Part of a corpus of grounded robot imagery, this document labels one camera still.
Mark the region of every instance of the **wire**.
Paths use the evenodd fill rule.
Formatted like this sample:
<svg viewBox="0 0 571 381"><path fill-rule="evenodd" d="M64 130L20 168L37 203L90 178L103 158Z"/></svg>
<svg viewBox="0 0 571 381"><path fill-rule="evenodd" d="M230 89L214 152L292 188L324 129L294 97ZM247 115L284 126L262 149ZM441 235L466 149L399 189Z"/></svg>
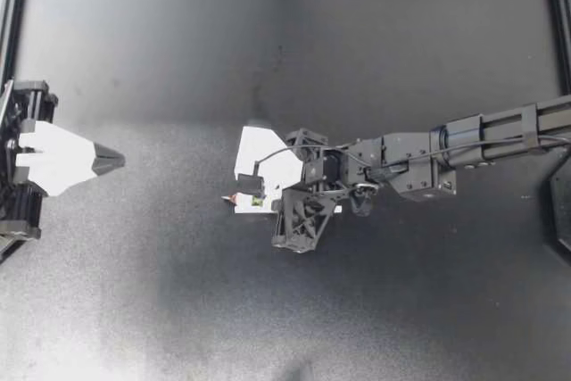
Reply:
<svg viewBox="0 0 571 381"><path fill-rule="evenodd" d="M451 151L458 151L461 149L471 149L473 147L484 146L484 145L506 145L509 143L521 143L521 142L523 142L522 137L512 137L512 138L500 138L497 140L486 140L482 142L465 143L464 145L445 147L444 149L439 149L437 151L422 153L421 155L414 155L410 156L409 158L402 158L398 161L388 162L387 164L383 164L383 167L392 167L393 165L402 164L403 162L421 160L423 158L432 158L435 155L440 155Z"/></svg>
<svg viewBox="0 0 571 381"><path fill-rule="evenodd" d="M538 138L540 140L551 140L551 141L555 141L555 142L563 142L566 145L571 145L571 139L567 138L567 137L539 135ZM452 151L459 151L462 149L471 149L473 147L479 147L479 146L485 146L485 145L507 145L510 143L522 143L523 141L524 141L524 139L522 137L511 137L511 138L500 138L500 139L496 139L496 140L485 140L485 141L481 141L481 142L465 143L464 145L457 145L457 146L453 146L453 147L445 147L444 149L439 149L437 151L422 153L419 155L413 155L413 156L410 156L408 158L402 158L402 159L397 160L397 161L388 162L387 164L383 164L382 167L383 168L392 167L394 165L402 164L404 162L422 160L424 158L432 158L433 156L436 156L436 155L441 155L443 153L448 153L448 152L452 152ZM311 149L311 148L321 148L321 149L324 149L326 151L337 151L339 153L347 155L349 158L352 158L353 160L355 160L359 164L364 165L365 167L369 167L369 168L371 167L371 164L369 164L368 162L365 162L361 158L359 158L358 156L355 156L354 154L347 152L346 145L340 145L340 146L291 145L288 147L283 147L282 149L279 149L275 152L270 153L269 155L265 156L261 160L256 161L255 165L259 166L261 163L263 163L263 162L267 161L268 159L276 156L277 154L285 152L285 151L289 151L292 149Z"/></svg>
<svg viewBox="0 0 571 381"><path fill-rule="evenodd" d="M556 142L563 142L567 145L571 145L571 139L566 138L566 137L561 137L561 136L549 136L549 135L539 135L538 138L540 140L553 140ZM512 138L501 138L501 139L497 139L497 140L485 140L482 142L472 142L472 143L466 143L464 145L457 145L457 146L453 146L453 147L446 147L444 149L440 149L437 151L432 151L429 153L422 153L421 155L415 155L415 156L411 156L409 158L402 158L398 161L393 161L393 162L389 162L387 164L384 164L383 167L392 167L394 165L398 165L398 164L402 164L403 162L408 162L408 161L415 161L415 160L421 160L423 158L432 158L435 155L440 155L443 153L448 153L451 151L458 151L461 149L470 149L473 147L478 147L478 146L484 146L484 145L507 145L510 143L522 143L524 141L524 139L522 137L512 137Z"/></svg>
<svg viewBox="0 0 571 381"><path fill-rule="evenodd" d="M311 149L311 148L321 148L321 149L324 149L326 151L337 151L339 153L343 153L343 154L347 155L349 158L354 159L356 162L358 162L361 165L364 165L365 167L371 167L371 164L369 164L368 162L363 161L358 156L355 156L352 153L345 151L344 149L342 149L339 146L326 146L326 145L291 145L288 147L283 147L283 148L281 148L275 152L270 153L269 155L266 155L261 160L256 161L255 164L260 165L263 162L267 161L268 159L273 158L277 154L285 152L285 151L289 151L291 149Z"/></svg>
<svg viewBox="0 0 571 381"><path fill-rule="evenodd" d="M563 142L567 145L571 145L571 139L562 136L547 136L547 135L539 135L540 140L553 140L554 142Z"/></svg>

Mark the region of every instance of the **black table surface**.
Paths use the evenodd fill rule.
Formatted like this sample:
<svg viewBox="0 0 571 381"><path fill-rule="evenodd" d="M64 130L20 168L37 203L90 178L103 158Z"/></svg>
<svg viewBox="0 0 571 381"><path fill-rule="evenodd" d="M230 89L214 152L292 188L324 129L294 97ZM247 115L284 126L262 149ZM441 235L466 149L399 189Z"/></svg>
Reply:
<svg viewBox="0 0 571 381"><path fill-rule="evenodd" d="M18 79L125 169L46 200L0 268L0 379L567 380L561 153L390 190L316 252L233 214L242 125L342 143L560 95L547 0L27 0Z"/></svg>

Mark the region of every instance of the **black plastic part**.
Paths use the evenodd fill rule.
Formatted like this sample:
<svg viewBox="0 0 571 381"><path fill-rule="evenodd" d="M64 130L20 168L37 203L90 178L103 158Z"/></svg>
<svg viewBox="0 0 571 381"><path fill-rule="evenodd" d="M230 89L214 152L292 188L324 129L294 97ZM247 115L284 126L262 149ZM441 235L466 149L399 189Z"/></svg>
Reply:
<svg viewBox="0 0 571 381"><path fill-rule="evenodd" d="M550 190L557 239L571 251L571 158L569 154L550 177Z"/></svg>
<svg viewBox="0 0 571 381"><path fill-rule="evenodd" d="M238 174L237 192L246 195L253 195L259 198L264 196L264 179L262 176L250 174Z"/></svg>
<svg viewBox="0 0 571 381"><path fill-rule="evenodd" d="M116 170L120 167L125 166L125 156L117 151L94 143L95 147L95 159L91 170L97 175L102 176L105 173Z"/></svg>
<svg viewBox="0 0 571 381"><path fill-rule="evenodd" d="M44 194L31 184L13 184L15 158L19 150L14 142L22 125L30 131L35 120L52 122L57 105L57 98L49 94L49 87L43 81L14 84L12 92L5 97L9 99L4 99L6 109L0 118L0 145L5 149L0 151L1 164L5 166L5 171L0 173L0 259L13 253L11 248L19 241L41 236L39 220Z"/></svg>

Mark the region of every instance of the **black cable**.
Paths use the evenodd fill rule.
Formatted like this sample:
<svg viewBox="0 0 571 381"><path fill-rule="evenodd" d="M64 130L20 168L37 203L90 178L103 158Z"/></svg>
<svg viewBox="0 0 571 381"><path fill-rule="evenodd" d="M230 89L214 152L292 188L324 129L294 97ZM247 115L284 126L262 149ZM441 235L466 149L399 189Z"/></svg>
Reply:
<svg viewBox="0 0 571 381"><path fill-rule="evenodd" d="M553 140L553 141L557 141L557 142L563 142L567 145L571 145L571 139L566 138L566 137L539 135L538 138L540 140L542 140L542 139L543 140ZM392 167L394 165L402 164L402 163L408 162L408 161L415 161L415 160L420 160L423 158L432 158L435 155L440 155L442 153L448 153L451 151L457 151L457 150L461 150L461 149L470 149L472 147L478 147L478 146L484 146L484 145L506 145L509 143L522 143L523 141L524 141L524 139L522 137L512 137L512 138L501 138L501 139L497 139L497 140L485 140L482 142L466 143L464 145L457 145L457 146L453 146L453 147L445 147L444 149L439 149L437 151L432 151L429 153L423 153L421 155L411 156L409 158L402 158L398 161L393 161L393 162L389 162L387 164L384 164L383 167Z"/></svg>
<svg viewBox="0 0 571 381"><path fill-rule="evenodd" d="M552 140L552 141L557 141L557 142L563 142L567 145L571 145L571 139L566 138L566 137L561 137L561 136L549 136L549 135L539 135L538 138L540 140ZM388 168L388 167L392 167L394 165L398 165L398 164L402 164L404 162L409 162L409 161L415 161L415 160L421 160L424 158L432 158L436 155L440 155L443 153L448 153L451 151L458 151L461 149L470 149L473 147L478 147L478 146L485 146L485 145L507 145L510 143L522 143L523 142L523 138L522 137L512 137L512 138L501 138L501 139L497 139L497 140L485 140L485 141L481 141L481 142L471 142L471 143L465 143L464 145L457 145L457 146L453 146L453 147L445 147L444 149L439 149L437 151L432 151L429 153L422 153L419 155L414 155L414 156L410 156L409 158L402 158L400 160L397 161L393 161L393 162L388 162L387 164L384 164L382 167L384 168ZM276 156L279 153L285 152L285 151L289 151L291 149L310 149L310 148L321 148L324 149L326 151L337 151L339 153L345 154L347 155L349 158L352 158L353 160L355 160L356 162L358 162L361 165L364 165L365 167L371 167L371 165L368 162L363 161L361 158L353 155L350 152L347 152L347 150L344 148L345 145L342 146L327 146L327 145L291 145L291 146L287 146L287 147L283 147L275 152L270 153L269 155L265 156L264 158L262 158L261 160L256 161L254 164L256 167L259 167L260 164L262 162L267 161L268 159Z"/></svg>
<svg viewBox="0 0 571 381"><path fill-rule="evenodd" d="M276 156L278 153L289 151L291 149L311 149L311 148L321 148L321 149L324 149L326 151L337 151L339 153L343 153L343 154L347 155L349 158L354 159L356 162L358 162L361 165L364 165L365 167L371 166L371 164L369 164L368 162L363 161L358 156L355 156L352 153L347 152L346 150L340 148L339 146L326 146L326 145L291 145L291 146L287 146L287 147L282 147L281 149L279 149L275 152L272 152L269 155L263 157L261 160L256 161L255 165L259 166L264 161L267 161L269 158Z"/></svg>
<svg viewBox="0 0 571 381"><path fill-rule="evenodd" d="M409 158L402 158L398 161L388 162L387 164L384 164L382 167L392 167L393 165L402 164L402 163L408 162L408 161L421 160L423 158L432 158L435 155L440 155L442 153L448 153L451 151L457 151L460 149L470 149L473 147L484 146L484 145L503 145L503 144L508 144L508 143L521 143L523 141L524 141L524 139L522 137L512 137L512 138L500 138L498 140L486 140L486 141L482 141L482 142L465 143L464 145L457 145L457 146L453 146L453 147L445 147L444 149L439 149L437 151L422 153L421 155L414 155L414 156L410 156Z"/></svg>
<svg viewBox="0 0 571 381"><path fill-rule="evenodd" d="M567 138L567 137L562 137L562 136L548 136L548 135L539 135L539 139L542 140L553 140L555 142L563 142L567 145L571 145L571 139Z"/></svg>

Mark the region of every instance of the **robotic arm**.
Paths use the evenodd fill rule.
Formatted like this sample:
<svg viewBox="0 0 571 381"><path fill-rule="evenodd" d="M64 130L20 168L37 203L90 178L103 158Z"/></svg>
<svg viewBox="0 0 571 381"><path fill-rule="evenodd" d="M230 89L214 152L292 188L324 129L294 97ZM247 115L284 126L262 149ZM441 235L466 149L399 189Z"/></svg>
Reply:
<svg viewBox="0 0 571 381"><path fill-rule="evenodd" d="M236 178L242 195L253 195L257 201L273 199L279 180L277 187L271 180L269 188L266 178L272 171L263 165L285 153L295 155L298 180L283 186L281 196L271 201L277 213L272 244L304 253L316 248L341 200L349 199L356 215L368 216L372 197L384 183L417 202L454 196L458 168L475 169L562 145L571 145L571 95L469 116L428 132L388 134L349 145L331 146L326 137L301 129L285 138L284 147L266 151L249 171L237 171ZM247 146L243 133L238 160L244 158L242 149Z"/></svg>
<svg viewBox="0 0 571 381"><path fill-rule="evenodd" d="M8 81L0 97L0 261L39 239L42 200L125 165L120 153L52 124L43 81Z"/></svg>

